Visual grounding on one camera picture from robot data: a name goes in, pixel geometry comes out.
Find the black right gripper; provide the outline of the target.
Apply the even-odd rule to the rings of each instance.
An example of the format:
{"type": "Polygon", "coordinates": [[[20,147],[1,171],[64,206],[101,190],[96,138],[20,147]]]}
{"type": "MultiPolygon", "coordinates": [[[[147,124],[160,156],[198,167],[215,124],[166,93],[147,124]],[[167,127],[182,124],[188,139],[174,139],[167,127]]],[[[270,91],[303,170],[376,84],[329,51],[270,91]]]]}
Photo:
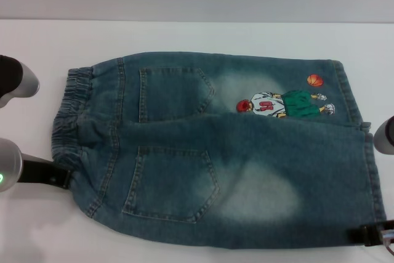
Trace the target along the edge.
{"type": "Polygon", "coordinates": [[[348,229],[347,239],[351,244],[390,246],[393,244],[393,220],[348,229]]]}

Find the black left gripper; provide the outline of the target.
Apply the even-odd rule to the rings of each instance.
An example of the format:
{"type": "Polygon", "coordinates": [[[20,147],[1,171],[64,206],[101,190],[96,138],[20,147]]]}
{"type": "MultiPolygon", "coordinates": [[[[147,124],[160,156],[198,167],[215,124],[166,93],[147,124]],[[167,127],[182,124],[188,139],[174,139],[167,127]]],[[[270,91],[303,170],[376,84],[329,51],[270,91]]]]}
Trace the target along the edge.
{"type": "Polygon", "coordinates": [[[61,169],[52,163],[24,160],[18,182],[69,188],[72,174],[72,169],[61,169]]]}

